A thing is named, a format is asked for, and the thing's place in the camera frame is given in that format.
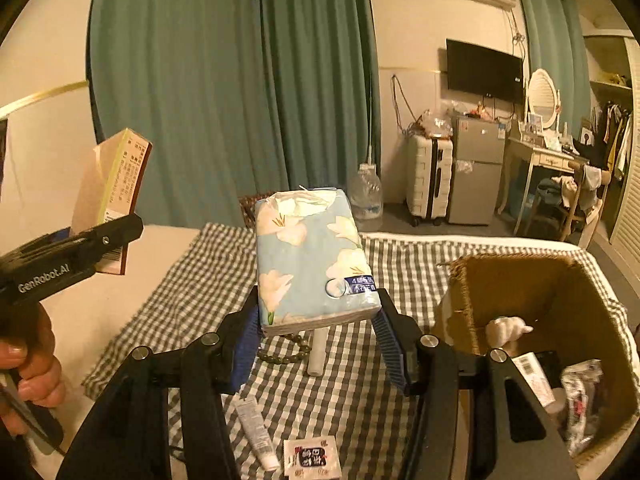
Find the person left hand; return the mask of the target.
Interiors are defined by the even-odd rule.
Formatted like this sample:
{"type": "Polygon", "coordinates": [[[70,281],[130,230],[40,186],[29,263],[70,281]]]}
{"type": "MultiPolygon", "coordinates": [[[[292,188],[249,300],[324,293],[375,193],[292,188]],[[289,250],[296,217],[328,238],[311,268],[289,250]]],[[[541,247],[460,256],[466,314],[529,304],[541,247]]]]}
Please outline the person left hand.
{"type": "Polygon", "coordinates": [[[1,369],[17,370],[18,397],[42,408],[56,408],[66,396],[62,367],[54,355],[52,323],[42,304],[38,304],[36,339],[28,344],[11,337],[1,341],[1,369]]]}

